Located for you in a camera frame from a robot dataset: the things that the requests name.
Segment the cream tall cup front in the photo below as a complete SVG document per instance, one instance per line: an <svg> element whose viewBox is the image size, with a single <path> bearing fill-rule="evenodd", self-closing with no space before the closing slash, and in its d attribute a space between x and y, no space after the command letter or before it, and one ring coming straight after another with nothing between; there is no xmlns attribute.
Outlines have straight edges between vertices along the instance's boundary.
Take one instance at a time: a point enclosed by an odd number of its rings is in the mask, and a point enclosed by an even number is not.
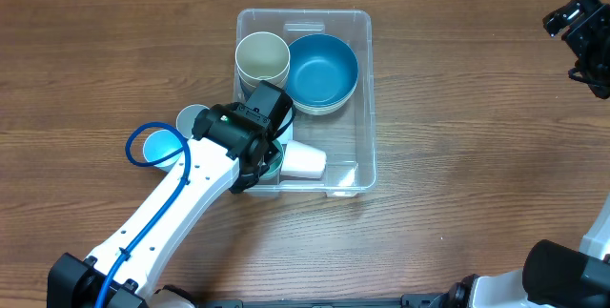
<svg viewBox="0 0 610 308"><path fill-rule="evenodd" d="M275 85L280 89L283 89L288 82L288 75L281 74L279 76L270 77L270 76L258 76L258 77L250 77L243 72L238 72L238 78L242 90L247 94L251 94L254 90L263 82L268 82L269 84Z"/></svg>

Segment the cream tall cup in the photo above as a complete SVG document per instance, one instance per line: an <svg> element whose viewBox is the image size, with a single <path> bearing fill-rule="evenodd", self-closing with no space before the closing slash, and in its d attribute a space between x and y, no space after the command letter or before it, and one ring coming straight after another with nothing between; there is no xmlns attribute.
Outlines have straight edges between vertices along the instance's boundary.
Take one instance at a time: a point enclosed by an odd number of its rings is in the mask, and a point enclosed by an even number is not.
<svg viewBox="0 0 610 308"><path fill-rule="evenodd" d="M267 81L280 87L288 77L291 54L280 36L258 31L237 44L234 59L240 79L250 86Z"/></svg>
<svg viewBox="0 0 610 308"><path fill-rule="evenodd" d="M280 89L283 89L288 82L288 75L281 74L279 76L270 77L270 76L258 76L258 77L250 77L243 72L238 72L238 78L242 90L247 94L251 94L254 90L263 82L268 82L269 84L275 85Z"/></svg>

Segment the cream tall cup back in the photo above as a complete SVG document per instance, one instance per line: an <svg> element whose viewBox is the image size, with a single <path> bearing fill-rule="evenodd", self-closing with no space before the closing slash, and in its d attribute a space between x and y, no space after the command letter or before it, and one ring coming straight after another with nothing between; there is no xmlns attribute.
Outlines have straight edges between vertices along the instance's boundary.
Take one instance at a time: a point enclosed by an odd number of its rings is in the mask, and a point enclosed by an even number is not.
<svg viewBox="0 0 610 308"><path fill-rule="evenodd" d="M234 59L240 79L250 86L267 81L280 87L288 77L291 54L280 36L258 31L237 44Z"/></svg>

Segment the cream bowl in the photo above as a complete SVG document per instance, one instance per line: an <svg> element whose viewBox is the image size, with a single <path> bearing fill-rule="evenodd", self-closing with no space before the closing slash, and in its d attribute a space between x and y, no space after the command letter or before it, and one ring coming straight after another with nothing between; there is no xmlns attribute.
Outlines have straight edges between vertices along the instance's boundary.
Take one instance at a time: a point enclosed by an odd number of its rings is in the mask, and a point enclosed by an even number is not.
<svg viewBox="0 0 610 308"><path fill-rule="evenodd" d="M303 103L299 103L299 102L295 101L294 106L297 110L301 111L302 113L309 114L309 115L326 115L326 114L330 114L330 113L334 113L334 112L338 111L348 101L349 101L349 98L341 100L333 105L325 106L325 107L308 106Z"/></svg>
<svg viewBox="0 0 610 308"><path fill-rule="evenodd" d="M337 112L351 99L354 91L339 92L329 96L328 100L318 100L311 91L290 92L295 108L302 113L310 115L325 115Z"/></svg>

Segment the mint green small cup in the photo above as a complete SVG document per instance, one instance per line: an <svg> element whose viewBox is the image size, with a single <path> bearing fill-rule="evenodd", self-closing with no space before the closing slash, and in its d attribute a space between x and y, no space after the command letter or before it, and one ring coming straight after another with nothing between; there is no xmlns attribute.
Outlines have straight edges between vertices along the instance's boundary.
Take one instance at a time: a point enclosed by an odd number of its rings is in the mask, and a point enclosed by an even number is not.
<svg viewBox="0 0 610 308"><path fill-rule="evenodd" d="M280 172L284 159L284 149L278 140L274 140L264 156L267 171L259 177L261 181L271 180Z"/></svg>

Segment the pink small cup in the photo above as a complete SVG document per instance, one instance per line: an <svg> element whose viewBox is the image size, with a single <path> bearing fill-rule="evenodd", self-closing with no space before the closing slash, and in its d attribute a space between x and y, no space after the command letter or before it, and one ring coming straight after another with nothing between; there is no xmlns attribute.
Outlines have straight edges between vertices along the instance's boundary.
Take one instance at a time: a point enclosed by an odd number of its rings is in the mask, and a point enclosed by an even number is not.
<svg viewBox="0 0 610 308"><path fill-rule="evenodd" d="M320 179L325 171L327 155L315 147L290 140L285 149L280 174L292 177Z"/></svg>

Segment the dark blue bowl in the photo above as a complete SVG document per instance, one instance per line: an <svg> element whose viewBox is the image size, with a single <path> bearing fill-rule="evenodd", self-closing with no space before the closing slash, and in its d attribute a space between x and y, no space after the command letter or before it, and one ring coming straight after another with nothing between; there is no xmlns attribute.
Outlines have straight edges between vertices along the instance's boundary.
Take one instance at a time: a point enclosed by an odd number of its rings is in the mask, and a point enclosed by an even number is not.
<svg viewBox="0 0 610 308"><path fill-rule="evenodd" d="M311 91L318 100L356 88L356 54L341 39L325 33L310 34L289 45L290 71L286 92Z"/></svg>

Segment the grey small cup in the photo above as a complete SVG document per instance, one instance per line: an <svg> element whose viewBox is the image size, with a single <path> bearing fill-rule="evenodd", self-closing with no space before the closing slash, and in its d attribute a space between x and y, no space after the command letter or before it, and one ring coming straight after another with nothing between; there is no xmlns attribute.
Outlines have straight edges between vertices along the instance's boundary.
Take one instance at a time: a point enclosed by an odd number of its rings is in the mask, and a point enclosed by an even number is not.
<svg viewBox="0 0 610 308"><path fill-rule="evenodd" d="M201 104L192 104L185 107L175 119L175 127L176 129L186 138L190 139L193 137L192 129L194 125L194 121L197 116L203 112L208 110L208 107Z"/></svg>

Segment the light blue small cup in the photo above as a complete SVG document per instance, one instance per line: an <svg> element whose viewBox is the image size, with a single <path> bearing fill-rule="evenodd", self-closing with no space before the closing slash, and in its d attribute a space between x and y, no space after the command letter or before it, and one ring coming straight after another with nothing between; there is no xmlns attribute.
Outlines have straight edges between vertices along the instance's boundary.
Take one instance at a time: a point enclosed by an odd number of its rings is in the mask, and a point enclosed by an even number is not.
<svg viewBox="0 0 610 308"><path fill-rule="evenodd" d="M176 136L168 130L159 130L148 136L143 145L143 156L146 162L153 162L160 158L179 153L155 165L155 168L168 173L182 155L183 136Z"/></svg>

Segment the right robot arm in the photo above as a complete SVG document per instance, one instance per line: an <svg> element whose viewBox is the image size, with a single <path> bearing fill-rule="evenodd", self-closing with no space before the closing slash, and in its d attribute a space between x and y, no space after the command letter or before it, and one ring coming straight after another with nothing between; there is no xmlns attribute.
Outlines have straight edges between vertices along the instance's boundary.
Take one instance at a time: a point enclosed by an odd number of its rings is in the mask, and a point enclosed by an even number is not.
<svg viewBox="0 0 610 308"><path fill-rule="evenodd" d="M561 35L577 57L568 77L609 97L609 6L600 0L571 0L542 20L547 33ZM430 302L432 307L609 308L609 202L573 250L550 240L531 249L522 268L489 277L471 275Z"/></svg>

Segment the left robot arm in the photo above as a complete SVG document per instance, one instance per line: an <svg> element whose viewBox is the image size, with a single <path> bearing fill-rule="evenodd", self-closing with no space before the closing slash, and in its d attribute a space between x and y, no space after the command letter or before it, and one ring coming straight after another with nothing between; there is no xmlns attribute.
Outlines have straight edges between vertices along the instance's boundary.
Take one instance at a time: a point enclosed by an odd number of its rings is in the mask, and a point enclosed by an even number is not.
<svg viewBox="0 0 610 308"><path fill-rule="evenodd" d="M215 105L194 120L178 160L135 213L85 259L62 255L48 275L50 307L148 307L164 268L194 224L225 191L241 193L267 160L292 107Z"/></svg>

